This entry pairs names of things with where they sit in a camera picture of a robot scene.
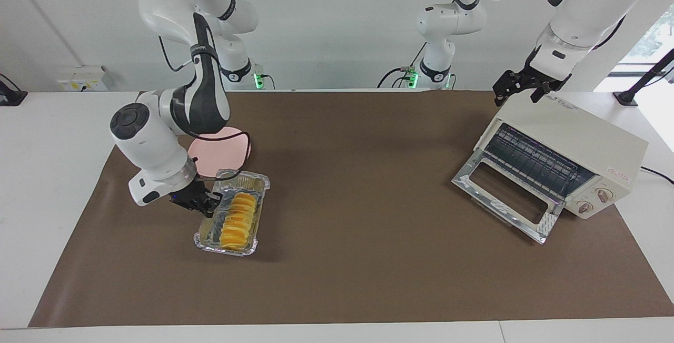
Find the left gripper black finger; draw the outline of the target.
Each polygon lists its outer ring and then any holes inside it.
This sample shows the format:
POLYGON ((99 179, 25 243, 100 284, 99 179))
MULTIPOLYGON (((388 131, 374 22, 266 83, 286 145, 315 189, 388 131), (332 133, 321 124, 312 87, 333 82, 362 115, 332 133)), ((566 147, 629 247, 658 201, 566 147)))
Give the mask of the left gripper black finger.
POLYGON ((493 92, 495 95, 495 104, 501 107, 510 96, 518 94, 522 91, 521 86, 522 74, 515 73, 512 70, 506 70, 496 80, 493 85, 493 92))
POLYGON ((530 100, 532 103, 538 103, 546 94, 553 91, 554 82, 537 82, 530 100))

